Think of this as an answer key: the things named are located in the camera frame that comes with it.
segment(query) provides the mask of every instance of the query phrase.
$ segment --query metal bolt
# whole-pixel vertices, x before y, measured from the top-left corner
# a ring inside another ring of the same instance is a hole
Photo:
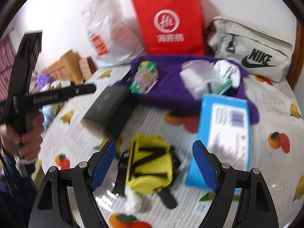
[[[54,172],[56,170],[56,166],[52,166],[49,168],[49,172]]]
[[[253,172],[254,174],[259,174],[259,173],[260,173],[260,170],[257,169],[257,168],[253,168],[253,169],[252,169],[252,172]]]
[[[222,163],[222,167],[224,169],[229,169],[230,168],[230,165],[228,163]]]
[[[79,164],[79,167],[80,167],[80,168],[85,168],[87,165],[88,165],[87,162],[81,162],[81,163]]]

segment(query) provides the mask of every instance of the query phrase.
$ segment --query pink curtain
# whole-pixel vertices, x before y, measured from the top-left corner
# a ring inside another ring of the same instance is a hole
[[[0,101],[7,99],[16,51],[9,35],[0,40]]]

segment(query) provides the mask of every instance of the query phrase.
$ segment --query white bag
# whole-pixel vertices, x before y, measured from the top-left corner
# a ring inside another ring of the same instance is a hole
[[[217,16],[212,23],[216,33],[208,44],[216,57],[233,60],[250,74],[281,80],[291,63],[291,43],[275,32],[228,16]]]
[[[99,67],[129,63],[144,54],[140,39],[124,23],[118,0],[93,0],[83,9],[82,18]]]

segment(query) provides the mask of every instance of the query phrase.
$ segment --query purple cloth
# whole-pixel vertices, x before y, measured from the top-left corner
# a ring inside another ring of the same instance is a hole
[[[38,74],[37,75],[37,91],[40,92],[41,89],[46,84],[52,84],[53,80],[50,78],[49,74]]]
[[[197,55],[146,55],[131,61],[131,80],[126,78],[116,82],[115,84],[128,84],[133,82],[133,78],[137,73],[137,68],[142,61],[152,61],[157,63],[158,82],[146,94],[133,95],[143,104],[158,106],[160,108],[176,111],[180,113],[199,113],[201,110],[201,101],[195,100],[188,92],[180,78],[181,65],[190,60],[207,60],[216,62],[222,60],[219,58]],[[247,71],[234,61],[228,60],[230,63],[237,65],[241,73],[241,83],[238,89],[230,88],[224,95],[245,99],[248,102],[250,122],[256,124],[259,122],[259,112],[256,106],[247,99],[244,91],[242,78],[248,77]]]

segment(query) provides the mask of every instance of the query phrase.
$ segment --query wooden bed frame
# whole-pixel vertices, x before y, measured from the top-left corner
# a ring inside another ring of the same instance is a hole
[[[292,90],[299,80],[304,63],[304,29],[299,21],[297,21],[297,34],[294,49],[291,65],[286,77]]]

